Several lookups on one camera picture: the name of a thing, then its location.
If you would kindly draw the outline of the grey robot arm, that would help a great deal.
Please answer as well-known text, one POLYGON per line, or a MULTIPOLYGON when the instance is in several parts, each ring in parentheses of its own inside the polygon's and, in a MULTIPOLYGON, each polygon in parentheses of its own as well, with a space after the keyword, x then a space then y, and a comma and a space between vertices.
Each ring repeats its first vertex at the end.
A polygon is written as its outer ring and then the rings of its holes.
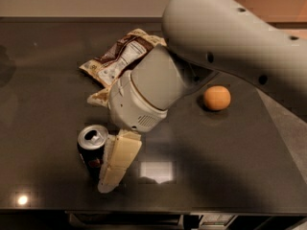
POLYGON ((171 0, 162 16, 163 44, 131 70, 101 71, 105 105, 119 134, 107 141, 98 189, 118 186, 168 109, 218 73, 238 77, 300 119, 307 114, 307 40, 286 34, 234 0, 171 0))

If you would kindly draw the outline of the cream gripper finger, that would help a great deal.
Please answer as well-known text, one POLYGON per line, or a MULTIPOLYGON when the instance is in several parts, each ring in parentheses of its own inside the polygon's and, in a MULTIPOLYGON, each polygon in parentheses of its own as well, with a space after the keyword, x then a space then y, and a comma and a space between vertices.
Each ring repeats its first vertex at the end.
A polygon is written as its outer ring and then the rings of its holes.
POLYGON ((141 135, 134 131, 121 129, 117 135, 107 137, 99 175, 100 193, 110 193, 119 185, 141 146, 141 135))
POLYGON ((104 88, 104 89, 90 95, 87 98, 87 102, 89 104, 92 104, 92 105, 95 105, 95 106, 107 107, 108 99, 109 99, 109 89, 104 88))

